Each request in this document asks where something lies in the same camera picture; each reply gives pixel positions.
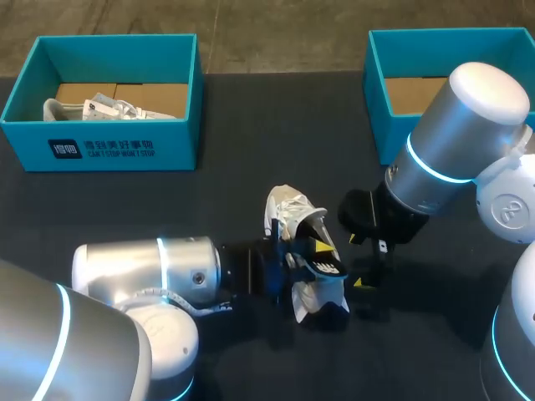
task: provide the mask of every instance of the sneaker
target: sneaker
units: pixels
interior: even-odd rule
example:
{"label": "sneaker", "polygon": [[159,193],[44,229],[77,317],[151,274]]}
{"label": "sneaker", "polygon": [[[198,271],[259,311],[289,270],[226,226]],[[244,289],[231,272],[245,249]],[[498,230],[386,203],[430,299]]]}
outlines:
{"label": "sneaker", "polygon": [[[264,215],[266,235],[271,235],[271,221],[279,221],[279,235],[284,241],[299,237],[313,237],[333,247],[328,252],[324,266],[340,265],[340,257],[333,240],[327,232],[324,217],[327,210],[315,208],[308,198],[289,185],[275,186],[267,197]],[[295,256],[286,255],[290,268],[298,264]],[[328,304],[349,313],[349,306],[344,297],[344,279],[324,279],[317,277],[314,282],[296,282],[292,286],[292,304],[296,320],[300,323],[310,313],[318,313]]]}
{"label": "sneaker", "polygon": [[174,119],[172,115],[134,107],[124,100],[115,100],[96,94],[84,104],[63,104],[48,99],[43,105],[44,121],[95,121],[99,119]]}

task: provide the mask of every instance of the black logo label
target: black logo label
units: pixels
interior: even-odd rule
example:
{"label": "black logo label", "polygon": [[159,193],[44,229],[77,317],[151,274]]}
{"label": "black logo label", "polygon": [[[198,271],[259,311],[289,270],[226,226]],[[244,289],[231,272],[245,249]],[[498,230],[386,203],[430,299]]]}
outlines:
{"label": "black logo label", "polygon": [[81,159],[82,154],[75,140],[48,140],[56,159]]}

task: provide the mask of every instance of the gray floor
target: gray floor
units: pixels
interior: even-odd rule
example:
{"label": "gray floor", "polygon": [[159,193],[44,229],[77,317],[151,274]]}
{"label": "gray floor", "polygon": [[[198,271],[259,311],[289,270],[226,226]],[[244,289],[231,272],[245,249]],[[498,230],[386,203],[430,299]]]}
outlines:
{"label": "gray floor", "polygon": [[360,69],[374,28],[524,26],[535,0],[0,0],[0,76],[38,35],[197,33],[211,73]]}

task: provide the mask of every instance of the black table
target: black table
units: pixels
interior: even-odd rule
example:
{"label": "black table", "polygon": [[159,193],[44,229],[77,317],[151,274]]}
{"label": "black table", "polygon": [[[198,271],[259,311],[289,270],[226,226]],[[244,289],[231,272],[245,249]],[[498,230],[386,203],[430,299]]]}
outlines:
{"label": "black table", "polygon": [[[203,149],[191,173],[26,174],[0,139],[0,257],[70,284],[84,243],[209,235],[218,243],[262,234],[265,198],[288,183],[330,210],[344,193],[381,179],[361,73],[207,75]],[[5,102],[12,79],[0,80]],[[524,247],[485,229],[468,186],[442,216],[396,249],[385,286],[389,322],[354,317],[344,332],[279,322],[263,304],[199,322],[194,398],[203,400],[483,400],[478,349]],[[280,329],[274,347],[265,332]]]}

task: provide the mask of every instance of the open box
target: open box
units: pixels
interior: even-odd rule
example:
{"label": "open box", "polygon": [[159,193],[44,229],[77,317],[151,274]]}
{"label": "open box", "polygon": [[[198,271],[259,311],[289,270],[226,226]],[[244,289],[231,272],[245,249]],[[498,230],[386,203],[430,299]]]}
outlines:
{"label": "open box", "polygon": [[535,42],[525,28],[369,32],[363,86],[382,165],[394,161],[446,77],[470,61],[498,67],[525,88],[535,128]]}
{"label": "open box", "polygon": [[[114,84],[128,84],[135,92],[134,98],[128,95],[132,103],[147,99],[149,90],[164,105],[182,104],[183,115],[43,122],[43,103],[61,96],[61,84],[94,84],[97,90],[112,84],[114,91],[119,88]],[[175,89],[177,84],[182,90]],[[1,125],[26,171],[194,170],[202,87],[193,34],[39,37],[13,87]],[[149,109],[146,104],[134,105]]]}

